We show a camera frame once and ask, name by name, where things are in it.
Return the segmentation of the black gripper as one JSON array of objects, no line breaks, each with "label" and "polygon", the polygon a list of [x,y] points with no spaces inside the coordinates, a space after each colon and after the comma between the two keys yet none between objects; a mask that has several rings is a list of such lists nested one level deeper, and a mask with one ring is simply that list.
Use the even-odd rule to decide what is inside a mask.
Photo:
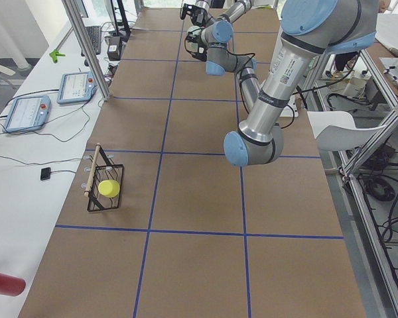
[{"label": "black gripper", "polygon": [[192,26],[187,30],[184,48],[194,59],[205,62],[207,60],[207,44],[202,42],[202,28]]},{"label": "black gripper", "polygon": [[208,12],[204,8],[184,3],[180,8],[180,19],[184,20],[186,16],[190,17],[193,25],[206,25]]}]

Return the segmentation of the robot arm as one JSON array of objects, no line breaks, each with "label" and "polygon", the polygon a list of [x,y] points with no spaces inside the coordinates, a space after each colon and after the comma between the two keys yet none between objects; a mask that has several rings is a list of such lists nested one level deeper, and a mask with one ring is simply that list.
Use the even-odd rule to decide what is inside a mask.
[{"label": "robot arm", "polygon": [[192,22],[184,39],[184,48],[194,59],[205,63],[208,75],[233,73],[243,107],[250,112],[259,93],[255,54],[236,54],[230,50],[229,43],[234,36],[233,23],[252,9],[254,2],[236,1],[217,17],[209,13],[211,6],[211,1],[196,1],[180,8],[180,18],[190,17]]},{"label": "robot arm", "polygon": [[247,54],[228,50],[233,23],[253,7],[253,1],[236,1],[213,17],[210,1],[185,3],[180,17],[189,16],[192,27],[185,40],[193,58],[206,63],[206,73],[237,76],[248,116],[224,139],[226,159],[234,166],[267,164],[283,151],[278,124],[283,109],[310,61],[322,54],[363,50],[375,40],[378,1],[286,1],[281,13],[281,47],[269,75],[259,83],[255,61]]}]

